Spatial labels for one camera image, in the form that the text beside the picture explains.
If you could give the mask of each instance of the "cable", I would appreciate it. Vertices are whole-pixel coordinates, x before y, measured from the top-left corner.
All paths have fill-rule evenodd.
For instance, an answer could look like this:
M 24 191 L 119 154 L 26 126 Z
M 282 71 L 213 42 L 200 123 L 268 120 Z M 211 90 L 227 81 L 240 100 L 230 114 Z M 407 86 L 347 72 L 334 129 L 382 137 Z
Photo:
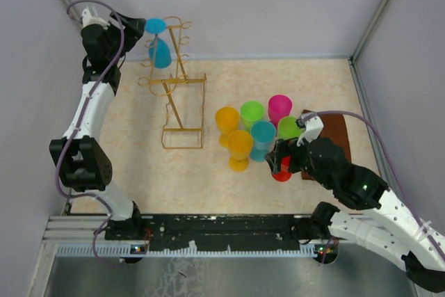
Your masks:
M 151 229 L 145 229 L 147 231 L 147 234 L 144 237 L 144 246 L 145 246 L 145 252 L 148 252 L 148 245 L 152 242 L 153 234 Z
M 120 68 L 124 65 L 125 60 L 127 59 L 127 54 L 124 55 L 124 59 L 122 59 L 122 63 L 120 63 L 118 69 L 120 70 Z
M 312 113 L 310 115 L 308 115 L 307 117 L 303 118 L 302 121 L 306 122 L 308 120 L 310 120 L 311 118 L 317 116 L 317 115 L 329 115 L 329 114 L 340 114 L 340 115 L 348 115 L 348 116 L 352 116 L 353 118 L 358 118 L 359 120 L 363 121 L 364 123 L 366 123 L 366 125 L 371 128 L 371 130 L 374 133 L 374 136 L 377 138 L 380 147 L 382 148 L 383 151 L 383 155 L 385 156 L 385 159 L 388 162 L 389 168 L 391 169 L 392 175 L 394 176 L 394 179 L 396 180 L 396 183 L 402 193 L 403 199 L 405 201 L 405 204 L 407 206 L 407 208 L 411 211 L 412 216 L 414 217 L 414 219 L 416 220 L 417 224 L 419 225 L 419 227 L 423 227 L 423 222 L 419 216 L 419 214 L 417 213 L 417 210 L 414 208 L 414 205 L 412 205 L 412 201 L 410 200 L 410 197 L 408 196 L 406 190 L 403 188 L 402 183 L 400 182 L 400 179 L 398 177 L 398 174 L 396 172 L 396 169 L 394 167 L 394 164 L 391 160 L 391 157 L 389 156 L 388 153 L 388 149 L 385 146 L 385 144 L 383 143 L 383 139 L 380 135 L 380 133 L 378 132 L 377 128 L 370 122 L 368 121 L 366 118 L 364 118 L 363 116 L 356 114 L 356 113 L 352 113 L 350 111 L 320 111 L 318 113 Z M 422 229 L 423 232 L 427 233 L 428 231 L 426 230 L 426 228 Z M 440 248 L 440 246 L 437 244 L 436 240 L 428 235 L 428 240 L 431 242 L 431 244 L 434 246 L 434 248 L 436 249 L 436 251 L 439 253 L 440 257 L 444 260 L 445 262 L 445 253 L 444 251 Z
M 327 254 L 327 251 L 329 250 L 329 245 L 330 245 L 335 239 L 336 239 L 335 236 L 331 236 L 331 237 L 329 238 L 329 240 L 327 241 L 327 243 L 326 243 L 326 247 L 325 247 L 325 252 L 323 253 L 323 257 L 321 258 L 321 263 L 322 263 L 322 264 L 325 263 L 325 260 L 326 260 L 326 254 Z
M 83 117 L 85 115 L 86 109 L 88 107 L 88 103 L 90 102 L 90 97 L 92 96 L 92 94 L 96 91 L 97 87 L 99 86 L 99 84 L 102 82 L 102 79 L 105 77 L 106 73 L 111 69 L 111 67 L 119 61 L 120 58 L 120 53 L 122 52 L 123 48 L 124 48 L 124 40 L 125 40 L 125 35 L 124 35 L 124 25 L 122 24 L 122 20 L 120 19 L 118 13 L 113 10 L 112 7 L 110 7 L 109 5 L 107 5 L 106 3 L 99 1 L 99 0 L 76 0 L 73 1 L 72 3 L 70 3 L 67 8 L 66 8 L 66 13 L 68 14 L 68 16 L 71 19 L 74 19 L 71 14 L 70 14 L 70 9 L 71 7 L 77 5 L 78 3 L 96 3 L 99 4 L 105 8 L 108 8 L 116 17 L 116 20 L 118 21 L 119 24 L 119 29 L 120 29 L 120 43 L 119 43 L 119 47 L 118 47 L 118 52 L 116 52 L 116 55 L 113 57 L 113 59 L 111 60 L 111 62 L 105 67 L 104 71 L 100 74 L 99 78 L 97 78 L 96 82 L 94 83 L 94 85 L 92 86 L 92 88 L 90 89 L 90 91 L 88 92 L 88 97 L 85 99 L 85 102 L 83 103 L 83 106 L 81 108 L 81 112 L 79 114 L 79 117 L 77 118 L 76 124 L 74 126 L 74 130 L 71 134 L 71 136 L 68 138 L 66 144 L 63 146 L 62 152 L 60 153 L 60 156 L 57 160 L 57 164 L 56 164 L 56 172 L 54 175 L 54 181 L 56 184 L 56 189 L 58 191 L 58 193 L 63 196 L 64 198 L 67 198 L 68 200 L 71 199 L 75 199 L 75 198 L 84 198 L 86 196 L 90 196 L 92 198 L 95 198 L 96 200 L 98 200 L 100 203 L 103 204 L 103 206 L 108 210 L 108 218 L 106 220 L 104 220 L 104 222 L 99 226 L 99 228 L 94 232 L 94 236 L 92 238 L 92 252 L 95 256 L 95 258 L 101 262 L 102 264 L 104 264 L 105 266 L 110 266 L 110 267 L 116 267 L 116 265 L 114 264 L 109 264 L 105 261 L 103 261 L 102 259 L 100 259 L 99 255 L 97 254 L 96 251 L 96 240 L 97 240 L 97 236 L 104 231 L 105 226 L 108 224 L 108 222 L 110 221 L 112 215 L 113 215 L 113 209 L 110 207 L 110 205 L 104 200 L 102 199 L 100 196 L 96 195 L 96 194 L 91 194 L 91 193 L 83 193 L 83 194 L 76 194 L 76 195 L 68 195 L 66 194 L 63 189 L 62 186 L 60 185 L 60 170 L 62 167 L 62 162 L 63 159 L 65 158 L 65 155 L 67 154 L 68 148 L 71 145 L 71 142 L 74 140 L 74 137 L 77 135 L 77 133 L 80 131 L 80 126 L 82 124 L 83 121 Z

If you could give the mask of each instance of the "yellow cup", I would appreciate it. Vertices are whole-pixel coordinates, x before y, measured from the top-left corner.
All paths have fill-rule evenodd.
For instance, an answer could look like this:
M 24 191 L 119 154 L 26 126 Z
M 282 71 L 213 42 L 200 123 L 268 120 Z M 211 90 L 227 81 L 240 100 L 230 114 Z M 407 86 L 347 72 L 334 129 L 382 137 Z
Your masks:
M 221 133 L 220 144 L 227 147 L 228 136 L 238 129 L 239 114 L 235 108 L 223 107 L 215 114 L 215 121 Z
M 227 144 L 230 153 L 229 166 L 242 172 L 249 166 L 249 154 L 253 147 L 252 136 L 244 130 L 236 130 L 229 135 Z

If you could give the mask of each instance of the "beige mat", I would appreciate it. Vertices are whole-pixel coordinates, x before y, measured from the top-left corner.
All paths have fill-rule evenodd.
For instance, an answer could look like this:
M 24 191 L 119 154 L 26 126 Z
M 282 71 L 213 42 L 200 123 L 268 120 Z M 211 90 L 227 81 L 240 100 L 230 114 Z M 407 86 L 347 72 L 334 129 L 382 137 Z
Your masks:
M 161 129 L 166 97 L 155 97 L 138 79 L 139 63 L 127 62 L 102 128 L 100 143 L 113 163 L 113 178 L 145 213 L 300 214 L 320 201 L 336 204 L 331 192 L 294 175 L 276 182 L 266 163 L 251 161 L 245 172 L 229 169 L 214 122 L 222 106 L 240 108 L 256 99 L 267 106 L 274 94 L 293 100 L 292 115 L 303 109 L 343 109 L 361 113 L 347 60 L 189 61 L 191 77 L 207 74 L 205 138 L 202 150 L 164 150 Z M 186 122 L 199 119 L 200 90 L 184 86 L 173 93 Z M 368 132 L 346 117 L 353 163 L 377 171 Z M 101 212 L 89 199 L 74 201 L 72 212 Z

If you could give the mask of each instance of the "cyan cup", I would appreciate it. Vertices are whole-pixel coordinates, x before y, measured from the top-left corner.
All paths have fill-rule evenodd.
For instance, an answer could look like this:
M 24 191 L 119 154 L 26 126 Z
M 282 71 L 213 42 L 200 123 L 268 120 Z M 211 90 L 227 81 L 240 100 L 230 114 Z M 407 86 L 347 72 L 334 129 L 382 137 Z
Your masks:
M 253 148 L 250 158 L 254 161 L 264 161 L 264 156 L 269 152 L 276 135 L 275 126 L 269 121 L 258 121 L 250 130 L 253 138 Z
M 172 55 L 170 54 L 170 48 L 167 43 L 158 38 L 158 35 L 154 38 L 154 40 L 150 43 L 148 49 L 148 56 L 151 60 L 154 59 L 154 67 L 156 69 L 165 69 L 172 63 Z

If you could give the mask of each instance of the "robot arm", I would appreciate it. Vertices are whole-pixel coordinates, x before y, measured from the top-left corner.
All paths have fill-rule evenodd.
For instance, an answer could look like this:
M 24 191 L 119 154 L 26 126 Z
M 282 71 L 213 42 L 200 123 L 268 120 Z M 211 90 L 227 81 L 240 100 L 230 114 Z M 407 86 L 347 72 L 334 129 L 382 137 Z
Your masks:
M 349 163 L 341 147 L 329 138 L 317 138 L 323 129 L 319 117 L 305 122 L 302 119 L 306 119 L 304 115 L 297 121 L 299 127 L 305 128 L 302 136 L 277 140 L 272 152 L 266 155 L 271 172 L 279 172 L 281 160 L 289 156 L 289 172 L 305 171 L 324 188 L 332 190 L 340 203 L 361 210 L 385 230 L 354 219 L 324 202 L 314 211 L 314 221 L 328 228 L 332 236 L 353 241 L 386 257 L 419 286 L 432 292 L 445 291 L 445 262 L 428 236 L 442 250 L 445 237 L 428 224 L 419 227 L 412 212 L 373 171 Z
M 132 19 L 119 15 L 124 25 L 124 47 L 120 57 L 124 56 L 144 33 L 144 19 Z M 92 87 L 100 74 L 106 69 L 118 52 L 120 29 L 97 16 L 95 9 L 85 8 L 82 12 L 82 43 L 87 52 L 83 60 L 83 86 L 79 106 L 71 125 L 61 139 L 52 140 L 49 151 L 55 164 L 60 157 L 67 138 L 75 128 L 83 113 L 81 124 L 73 138 L 67 154 L 62 160 L 59 177 L 63 185 L 77 193 L 89 193 L 99 196 L 111 209 L 110 219 L 122 222 L 134 219 L 138 212 L 136 205 L 130 201 L 113 181 L 113 167 L 105 152 L 99 145 L 99 136 L 108 107 L 115 97 L 120 82 L 120 71 L 113 64 L 98 83 L 94 93 Z

